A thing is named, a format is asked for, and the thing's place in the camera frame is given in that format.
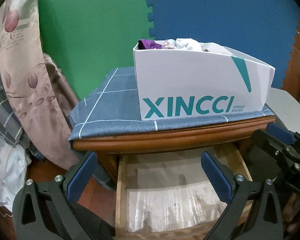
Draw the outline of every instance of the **wooden furniture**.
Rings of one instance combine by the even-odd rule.
[[[116,182],[118,163],[114,154],[179,151],[239,141],[249,138],[257,129],[265,129],[274,120],[274,116],[264,116],[184,129],[94,137],[75,140],[72,146],[76,150],[96,152],[99,162]]]
[[[122,155],[117,187],[116,239],[204,238],[218,220],[216,214],[221,215],[226,204],[211,193],[212,186],[201,168],[201,151]],[[252,180],[233,144],[215,146],[213,151],[234,174],[243,174]],[[248,201],[239,224],[246,220],[250,208],[251,201]],[[154,232],[157,228],[166,231]]]
[[[282,90],[286,90],[295,100],[300,99],[300,20],[294,44],[288,62],[286,75],[282,83]]]

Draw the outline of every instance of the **white cloth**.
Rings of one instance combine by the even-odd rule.
[[[229,56],[234,56],[230,51],[225,49],[225,47],[214,43],[214,42],[207,42],[207,43],[199,43],[193,39],[181,39],[178,38],[176,40],[169,39],[164,42],[161,47],[162,49],[180,49],[180,50],[193,50],[193,51],[207,51],[213,53],[219,53]]]
[[[219,44],[216,44],[214,42],[204,43],[201,48],[202,48],[202,51],[208,51],[208,52],[213,52],[213,53],[234,56],[234,54],[232,54],[229,50],[225,49],[225,47],[223,47]]]
[[[193,39],[176,39],[176,47],[181,50],[202,51],[200,43]]]
[[[0,206],[11,212],[13,200],[24,186],[30,163],[30,158],[20,145],[12,148],[0,138]]]

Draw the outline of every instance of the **teal logo stripe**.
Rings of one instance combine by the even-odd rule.
[[[250,93],[251,92],[251,84],[250,84],[247,66],[246,66],[244,59],[239,58],[239,57],[231,57],[231,58],[232,58],[233,62],[235,63],[235,65],[237,66],[237,68],[242,76],[242,79],[243,79],[244,83],[246,84],[246,87]]]

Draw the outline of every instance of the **purple cloth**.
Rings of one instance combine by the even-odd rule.
[[[139,40],[138,49],[161,49],[162,45],[151,40]]]

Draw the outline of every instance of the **metal screw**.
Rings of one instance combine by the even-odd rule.
[[[268,185],[272,185],[272,184],[273,184],[272,180],[270,180],[270,179],[266,179],[266,183],[267,183]]]
[[[242,176],[241,174],[236,175],[235,178],[237,179],[237,181],[244,181],[244,176]]]
[[[62,175],[57,175],[57,176],[55,176],[55,178],[54,178],[54,180],[55,180],[56,182],[62,181],[62,179],[63,179]]]
[[[30,186],[30,185],[32,184],[32,182],[33,182],[32,179],[28,179],[28,180],[26,181],[26,184],[27,184],[28,186]]]

